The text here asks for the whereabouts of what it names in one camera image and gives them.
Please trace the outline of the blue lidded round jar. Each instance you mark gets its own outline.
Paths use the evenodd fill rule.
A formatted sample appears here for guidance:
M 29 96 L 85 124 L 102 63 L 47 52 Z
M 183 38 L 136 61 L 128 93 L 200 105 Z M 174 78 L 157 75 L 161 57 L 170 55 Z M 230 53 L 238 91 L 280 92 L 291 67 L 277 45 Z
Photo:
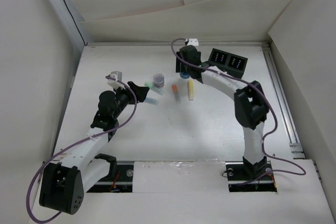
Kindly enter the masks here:
M 188 73 L 185 72 L 180 72 L 180 77 L 183 79 L 188 79 L 190 77 L 190 75 Z

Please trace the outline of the clear jar of paper clips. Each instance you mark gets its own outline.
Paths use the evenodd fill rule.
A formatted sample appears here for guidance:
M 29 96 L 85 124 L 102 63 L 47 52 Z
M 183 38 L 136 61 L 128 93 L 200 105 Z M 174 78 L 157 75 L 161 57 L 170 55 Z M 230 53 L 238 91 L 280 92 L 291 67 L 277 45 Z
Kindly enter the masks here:
M 157 88 L 162 88 L 164 87 L 165 84 L 165 78 L 164 75 L 162 75 L 161 73 L 157 73 L 153 76 L 153 84 L 155 87 Z

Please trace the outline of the yellow highlighter pen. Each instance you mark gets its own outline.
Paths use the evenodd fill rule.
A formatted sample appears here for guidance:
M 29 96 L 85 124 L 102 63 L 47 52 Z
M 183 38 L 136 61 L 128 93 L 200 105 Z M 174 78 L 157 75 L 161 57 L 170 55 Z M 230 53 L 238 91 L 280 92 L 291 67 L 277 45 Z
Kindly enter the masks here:
M 188 99 L 190 101 L 193 101 L 194 100 L 194 83 L 192 80 L 188 81 L 187 89 L 188 89 Z

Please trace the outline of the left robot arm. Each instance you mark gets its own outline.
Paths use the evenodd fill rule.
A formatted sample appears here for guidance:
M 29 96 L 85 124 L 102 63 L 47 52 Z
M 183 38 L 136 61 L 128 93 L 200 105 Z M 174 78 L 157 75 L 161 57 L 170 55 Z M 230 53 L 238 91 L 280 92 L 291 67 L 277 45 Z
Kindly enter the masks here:
M 128 105 L 144 102 L 149 87 L 132 81 L 110 82 L 112 90 L 99 95 L 98 110 L 86 138 L 67 148 L 69 154 L 57 163 L 48 163 L 43 172 L 39 204 L 58 212 L 75 214 L 84 194 L 100 179 L 112 180 L 117 175 L 117 160 L 102 154 L 105 147 L 121 128 L 118 117 Z

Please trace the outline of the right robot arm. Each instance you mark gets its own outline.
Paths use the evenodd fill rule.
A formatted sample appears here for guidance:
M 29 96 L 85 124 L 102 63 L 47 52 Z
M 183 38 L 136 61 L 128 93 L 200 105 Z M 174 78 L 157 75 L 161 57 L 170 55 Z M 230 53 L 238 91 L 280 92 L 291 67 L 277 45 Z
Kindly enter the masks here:
M 192 45 L 182 47 L 175 56 L 176 72 L 215 88 L 233 100 L 235 118 L 244 133 L 242 180 L 260 177 L 266 172 L 267 158 L 262 149 L 262 137 L 269 106 L 259 82 L 242 80 L 248 59 L 212 49 L 209 59 L 202 62 L 201 52 Z

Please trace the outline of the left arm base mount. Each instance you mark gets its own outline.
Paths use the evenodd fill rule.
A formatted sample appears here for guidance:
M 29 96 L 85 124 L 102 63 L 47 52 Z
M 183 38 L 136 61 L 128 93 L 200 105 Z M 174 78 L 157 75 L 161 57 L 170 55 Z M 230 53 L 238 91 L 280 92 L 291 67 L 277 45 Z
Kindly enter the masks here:
M 118 163 L 116 175 L 96 182 L 89 193 L 131 193 L 133 189 L 134 163 Z

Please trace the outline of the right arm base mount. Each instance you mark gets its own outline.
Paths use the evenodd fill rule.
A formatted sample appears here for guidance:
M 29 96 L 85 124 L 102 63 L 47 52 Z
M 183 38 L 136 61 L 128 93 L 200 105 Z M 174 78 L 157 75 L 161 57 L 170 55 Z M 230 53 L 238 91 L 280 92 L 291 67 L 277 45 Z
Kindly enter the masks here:
M 265 175 L 256 179 L 265 172 L 266 168 L 272 168 L 271 163 L 267 162 L 266 168 L 263 168 L 257 175 L 248 175 L 244 170 L 243 162 L 226 162 L 225 171 L 222 176 L 227 178 L 228 190 L 230 193 L 246 192 L 277 192 L 274 178 L 271 175 Z

